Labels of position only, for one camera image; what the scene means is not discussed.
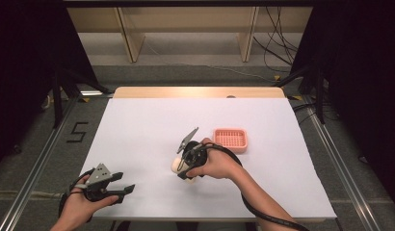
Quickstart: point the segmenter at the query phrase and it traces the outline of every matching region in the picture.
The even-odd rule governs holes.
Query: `hand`
[[[212,142],[205,138],[201,143],[206,144]],[[220,150],[207,149],[207,161],[202,167],[196,167],[188,171],[188,177],[196,177],[198,175],[208,175],[217,179],[231,178],[236,168],[241,168],[231,157]]]
[[[84,184],[89,177],[89,175],[84,176],[77,184]],[[95,211],[114,204],[118,199],[117,195],[112,195],[102,200],[91,202],[82,194],[81,189],[74,188],[66,201],[59,220],[51,230],[74,230],[86,223]]]

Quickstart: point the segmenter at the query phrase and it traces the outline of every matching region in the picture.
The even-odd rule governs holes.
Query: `pink plastic tray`
[[[240,128],[218,128],[213,132],[213,141],[230,151],[240,154],[248,148],[246,131]]]

